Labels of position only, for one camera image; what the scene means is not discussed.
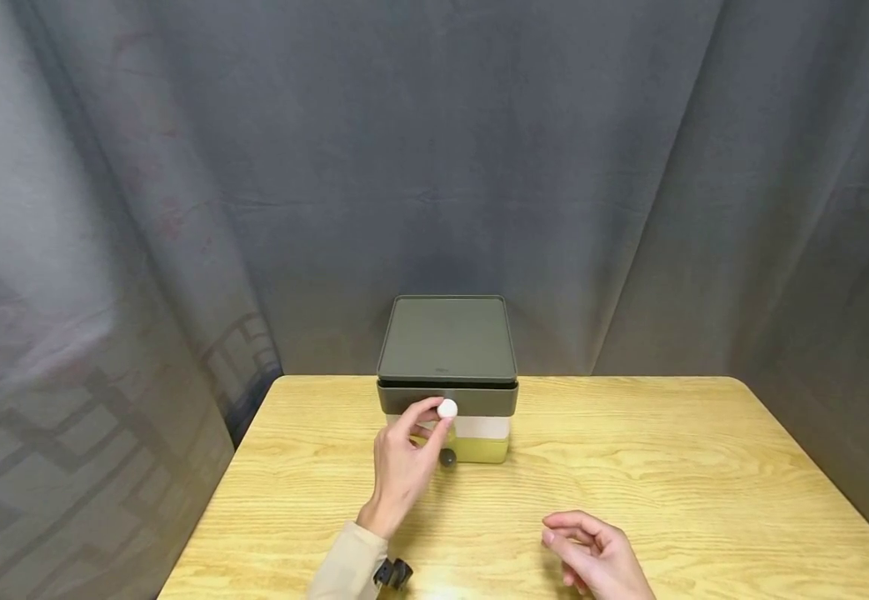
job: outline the storage box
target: storage box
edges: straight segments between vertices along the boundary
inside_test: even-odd
[[[389,423],[417,400],[453,399],[457,417],[442,463],[504,462],[517,406],[504,298],[395,298],[377,365],[377,395]]]

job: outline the beige sleeve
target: beige sleeve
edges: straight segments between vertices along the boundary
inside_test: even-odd
[[[387,541],[347,522],[331,551],[314,574],[307,598],[331,600],[375,600],[373,574],[387,558]]]

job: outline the box lid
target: box lid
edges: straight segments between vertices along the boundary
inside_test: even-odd
[[[398,296],[377,376],[446,384],[517,380],[500,296]]]

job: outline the wooden table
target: wooden table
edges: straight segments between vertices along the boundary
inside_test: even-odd
[[[658,598],[869,598],[869,525],[724,377],[523,377],[503,465],[439,469],[409,598],[571,598],[541,517],[622,527]],[[278,379],[161,598],[302,598],[372,490],[373,377]]]

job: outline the hand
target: hand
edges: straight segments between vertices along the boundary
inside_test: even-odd
[[[561,557],[566,586],[591,589],[599,600],[654,600],[622,530],[581,511],[548,514],[543,523],[543,544]]]
[[[357,524],[380,538],[394,536],[432,480],[454,419],[441,419],[433,430],[420,423],[438,421],[436,409],[442,402],[442,397],[430,397],[411,404],[375,437],[375,491],[358,514]],[[411,436],[427,442],[418,447]]]

